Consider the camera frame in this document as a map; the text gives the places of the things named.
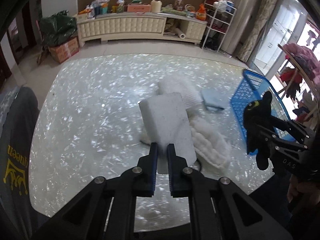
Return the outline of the person's right hand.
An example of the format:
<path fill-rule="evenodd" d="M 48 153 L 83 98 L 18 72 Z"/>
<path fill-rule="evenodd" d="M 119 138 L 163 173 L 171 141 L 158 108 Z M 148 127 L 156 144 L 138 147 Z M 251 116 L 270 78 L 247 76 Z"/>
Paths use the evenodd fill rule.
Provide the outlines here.
<path fill-rule="evenodd" d="M 298 196 L 299 193 L 309 193 L 310 185 L 308 183 L 299 183 L 298 179 L 291 175 L 289 188 L 287 192 L 287 200 L 291 202 L 295 196 Z"/>

